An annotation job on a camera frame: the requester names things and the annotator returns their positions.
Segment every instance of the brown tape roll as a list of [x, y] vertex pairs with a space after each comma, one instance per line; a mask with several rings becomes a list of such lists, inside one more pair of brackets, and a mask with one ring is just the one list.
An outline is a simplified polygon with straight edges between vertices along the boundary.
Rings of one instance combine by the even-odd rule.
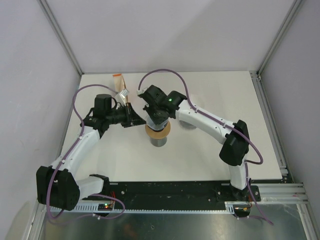
[[170, 133], [171, 130], [171, 124], [168, 121], [168, 124], [165, 126], [165, 128], [162, 131], [153, 131], [148, 125], [145, 125], [145, 132], [148, 134], [150, 138], [153, 139], [164, 139], [168, 134]]

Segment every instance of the metal floor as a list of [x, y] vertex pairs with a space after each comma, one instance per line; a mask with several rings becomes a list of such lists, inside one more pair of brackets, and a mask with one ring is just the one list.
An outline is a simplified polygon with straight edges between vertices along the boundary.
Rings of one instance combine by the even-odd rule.
[[[112, 220], [82, 218], [66, 226], [43, 221], [39, 240], [306, 240], [295, 204], [261, 205], [274, 226], [231, 214], [126, 213]], [[83, 213], [64, 213], [65, 222]], [[251, 215], [258, 215], [253, 206]]]

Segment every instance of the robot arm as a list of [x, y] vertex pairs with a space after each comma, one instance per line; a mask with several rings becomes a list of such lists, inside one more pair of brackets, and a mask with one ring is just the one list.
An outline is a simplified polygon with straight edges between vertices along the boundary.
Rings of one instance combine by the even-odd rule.
[[249, 138], [248, 128], [245, 122], [239, 120], [237, 123], [233, 123], [199, 107], [197, 111], [194, 111], [189, 106], [187, 97], [183, 94], [172, 91], [167, 96], [160, 88], [154, 85], [138, 92], [138, 96], [147, 102], [147, 105], [143, 109], [149, 114], [151, 120], [156, 125], [160, 125], [168, 118], [177, 118], [180, 121], [184, 121], [201, 129], [215, 138], [222, 144], [219, 156], [228, 164], [231, 185], [238, 190], [243, 190], [247, 186], [244, 161], [249, 151], [249, 144], [237, 133], [225, 128], [223, 125], [215, 123], [197, 111], [201, 110], [215, 119], [221, 120], [226, 125], [234, 125], [234, 128]]
[[127, 102], [116, 109], [111, 108], [112, 97], [109, 94], [99, 94], [94, 99], [94, 107], [83, 119], [84, 129], [82, 136], [79, 133], [75, 138], [75, 145], [63, 160], [63, 152], [49, 167], [41, 166], [36, 172], [37, 196], [41, 204], [46, 204], [49, 182], [55, 169], [62, 161], [51, 187], [50, 206], [71, 211], [79, 199], [103, 190], [104, 183], [109, 182], [107, 177], [92, 174], [85, 179], [75, 181], [77, 170], [86, 154], [102, 138], [112, 124], [121, 124], [124, 128], [143, 125], [146, 122], [133, 110]]

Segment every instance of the black mounting base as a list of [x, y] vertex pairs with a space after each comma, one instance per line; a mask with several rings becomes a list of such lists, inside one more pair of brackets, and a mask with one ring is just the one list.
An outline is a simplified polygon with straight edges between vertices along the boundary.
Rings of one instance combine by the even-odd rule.
[[[111, 182], [110, 195], [125, 204], [127, 210], [210, 211], [225, 210], [225, 202], [248, 202], [247, 188], [235, 193], [227, 181], [169, 181], [169, 182]], [[257, 202], [261, 201], [259, 188], [251, 186]], [[89, 197], [88, 200], [100, 200]]]

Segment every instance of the white table surface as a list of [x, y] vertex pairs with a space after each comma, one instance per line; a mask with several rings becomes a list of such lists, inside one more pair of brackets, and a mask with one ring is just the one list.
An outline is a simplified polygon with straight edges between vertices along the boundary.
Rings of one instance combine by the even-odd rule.
[[[260, 150], [263, 165], [249, 164], [249, 175], [255, 180], [281, 179], [279, 165], [268, 134], [266, 123], [248, 71], [182, 72], [191, 100], [215, 115], [248, 125], [250, 139]], [[143, 118], [146, 112], [143, 99], [137, 97], [137, 88], [144, 73], [123, 74], [129, 101]], [[102, 84], [114, 88], [112, 74], [83, 75], [80, 87]], [[172, 90], [185, 93], [180, 79], [168, 72], [148, 76], [142, 88], [149, 85], [161, 88], [166, 94]], [[114, 93], [102, 87], [90, 87], [78, 94], [76, 108], [85, 117], [94, 106], [97, 94]], [[88, 153], [76, 173], [76, 180], [90, 174], [100, 174], [111, 181], [206, 181], [229, 180], [226, 163], [219, 158], [220, 145], [207, 133], [181, 128], [176, 119], [170, 119], [171, 132], [167, 143], [155, 147], [150, 143], [145, 126], [123, 128], [111, 125], [102, 139]], [[66, 133], [63, 151], [68, 148], [79, 130], [80, 121], [73, 112]], [[248, 159], [259, 161], [250, 147]]]

